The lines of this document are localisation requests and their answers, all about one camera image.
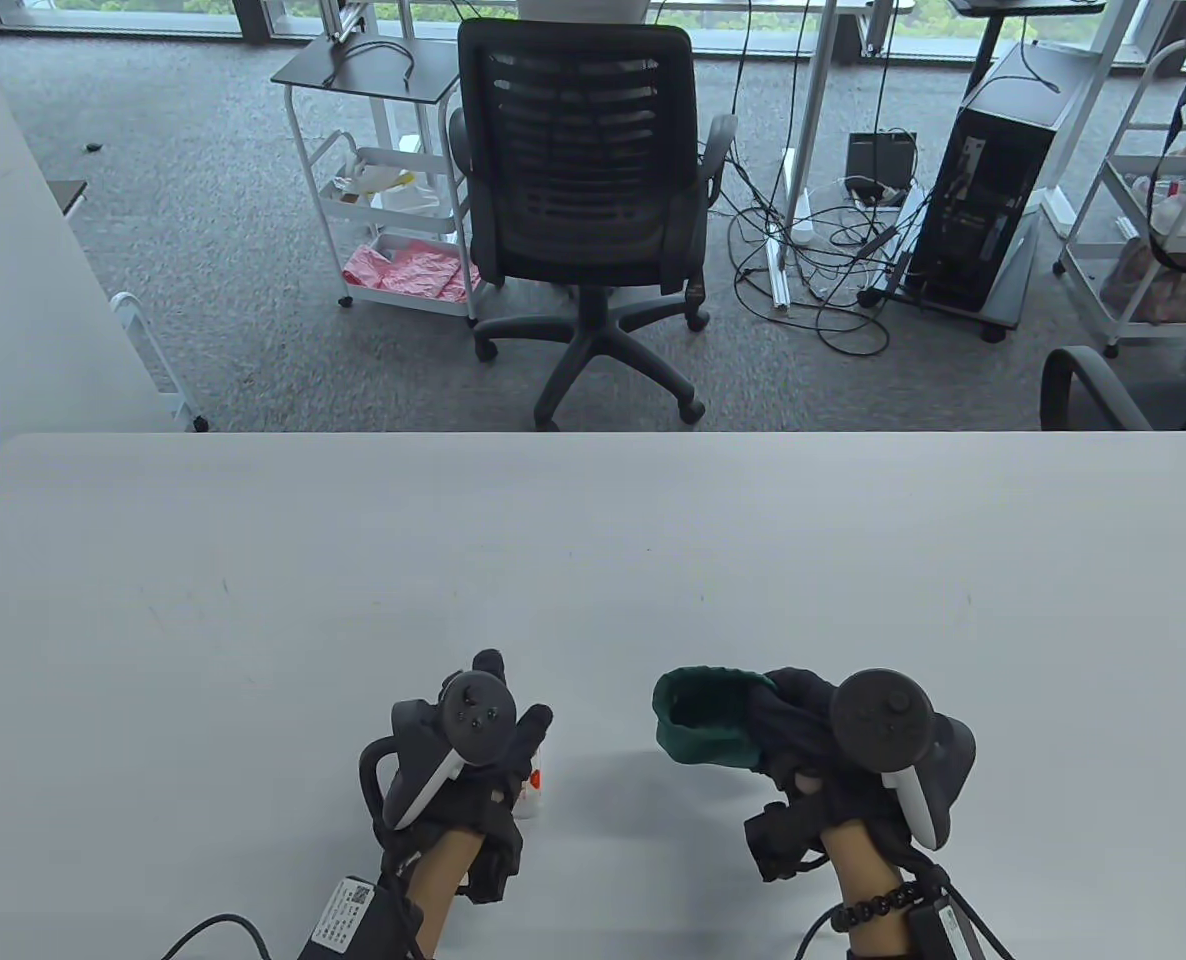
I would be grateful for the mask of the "person's right hand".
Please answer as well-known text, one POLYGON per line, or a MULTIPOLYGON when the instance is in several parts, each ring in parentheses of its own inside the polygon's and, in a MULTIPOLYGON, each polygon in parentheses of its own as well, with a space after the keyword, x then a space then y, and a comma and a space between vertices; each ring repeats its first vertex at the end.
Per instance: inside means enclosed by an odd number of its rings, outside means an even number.
POLYGON ((903 872, 925 880, 930 860, 913 848, 893 791, 839 746, 830 721, 834 692, 833 684, 798 668, 773 669, 748 692, 753 769, 786 796, 745 824, 758 872, 763 880, 788 879, 812 851, 854 888, 871 883, 882 894, 903 872))

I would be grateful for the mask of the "person's left hand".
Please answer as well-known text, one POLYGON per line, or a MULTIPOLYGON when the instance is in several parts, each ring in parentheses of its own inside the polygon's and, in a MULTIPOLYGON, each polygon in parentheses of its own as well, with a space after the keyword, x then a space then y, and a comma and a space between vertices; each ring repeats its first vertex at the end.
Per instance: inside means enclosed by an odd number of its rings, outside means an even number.
POLYGON ((493 648, 446 678, 436 700, 393 704, 391 732, 359 758, 382 873, 409 882, 416 860, 460 829, 482 846, 457 892, 474 904, 500 901, 523 858, 514 808, 551 719, 542 702, 516 708, 493 648))

